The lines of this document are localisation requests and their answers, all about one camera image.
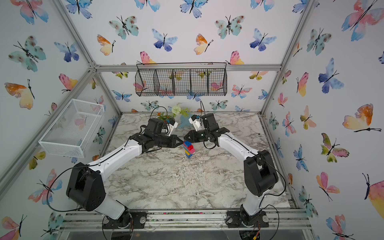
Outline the red long lego brick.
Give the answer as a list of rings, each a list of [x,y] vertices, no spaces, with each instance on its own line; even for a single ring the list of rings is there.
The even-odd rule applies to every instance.
[[[185,147],[185,149],[187,149],[188,151],[190,151],[190,150],[193,150],[193,149],[194,149],[194,147],[193,147],[192,145],[190,145],[190,146],[186,146],[186,145],[184,145],[184,147]]]

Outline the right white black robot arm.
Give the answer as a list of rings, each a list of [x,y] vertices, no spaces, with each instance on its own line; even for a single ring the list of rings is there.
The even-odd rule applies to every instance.
[[[257,151],[236,138],[227,128],[220,128],[213,114],[193,115],[189,118],[194,126],[184,136],[190,143],[211,142],[228,151],[244,164],[244,180],[248,189],[241,206],[243,216],[250,219],[262,211],[262,200],[279,181],[278,172],[267,150]]]

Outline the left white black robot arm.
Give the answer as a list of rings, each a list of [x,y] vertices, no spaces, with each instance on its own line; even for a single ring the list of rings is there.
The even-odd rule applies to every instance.
[[[178,123],[174,120],[149,119],[142,130],[128,138],[119,148],[90,164],[79,163],[71,171],[66,195],[88,212],[98,212],[111,220],[126,221],[129,210],[107,196],[104,183],[115,171],[130,160],[152,151],[154,147],[176,148],[183,141],[173,134]]]

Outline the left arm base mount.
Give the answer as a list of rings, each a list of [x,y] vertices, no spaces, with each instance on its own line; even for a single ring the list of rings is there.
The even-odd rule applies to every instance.
[[[105,216],[103,229],[111,230],[141,230],[145,228],[147,212],[130,211],[124,212],[117,220]]]

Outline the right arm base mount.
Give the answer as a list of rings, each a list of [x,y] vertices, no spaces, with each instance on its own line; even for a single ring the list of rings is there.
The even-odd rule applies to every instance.
[[[252,216],[248,215],[245,210],[227,211],[225,224],[229,228],[268,228],[269,219],[264,211],[260,211]]]

